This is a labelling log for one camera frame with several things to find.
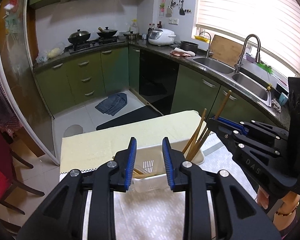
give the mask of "metal screw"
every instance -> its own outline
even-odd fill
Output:
[[[107,163],[107,166],[108,166],[109,168],[114,168],[115,166],[117,166],[117,163],[116,163],[115,161],[109,161],[109,162]]]
[[[192,166],[191,162],[185,161],[182,163],[182,166],[186,167],[186,168],[190,168]]]
[[[79,170],[72,170],[70,171],[70,176],[71,177],[76,177],[80,174],[80,171]]]
[[[222,177],[228,177],[228,176],[229,176],[229,172],[226,171],[226,170],[221,170],[221,171],[219,171],[219,173],[220,173],[220,175],[221,175]]]

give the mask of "white tiled floor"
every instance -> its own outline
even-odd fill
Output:
[[[63,134],[69,126],[78,124],[83,128],[85,133],[92,132],[96,130],[96,127],[98,125],[108,122],[123,114],[127,114],[145,105],[129,90],[124,91],[124,93],[127,94],[128,102],[126,106],[114,116],[111,116],[109,114],[102,114],[97,109],[95,109],[95,106],[98,105],[102,100],[104,100],[103,98],[100,100],[96,100],[93,103],[90,102],[89,104],[77,110],[57,117],[54,120],[54,139],[58,153],[60,154],[61,152]]]
[[[0,204],[0,218],[12,224],[22,226],[44,198],[59,183],[60,168],[47,155],[39,158],[35,156],[21,140],[14,142],[11,148],[20,157],[34,166],[32,169],[29,169],[16,159],[13,159],[17,179],[45,193],[45,196],[39,197],[23,189],[16,188],[8,196],[6,201],[23,210],[26,213],[25,215],[19,214]]]

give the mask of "black floor mat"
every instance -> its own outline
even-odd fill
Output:
[[[143,106],[130,113],[119,116],[111,121],[105,122],[96,127],[96,130],[103,130],[110,127],[116,127],[128,123],[140,122],[156,117],[162,116],[158,111],[154,110],[151,106]]]

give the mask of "bracelet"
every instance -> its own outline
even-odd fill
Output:
[[[291,215],[293,212],[295,212],[295,210],[297,209],[298,205],[299,205],[299,202],[298,202],[297,206],[294,208],[294,210],[292,210],[289,214],[279,213],[278,211],[276,212],[276,214],[277,214],[278,216],[283,216],[283,217],[289,216],[289,215]]]

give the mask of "rice cooker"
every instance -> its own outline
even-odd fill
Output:
[[[168,29],[155,29],[149,35],[149,43],[153,45],[170,45],[174,42],[175,34]]]

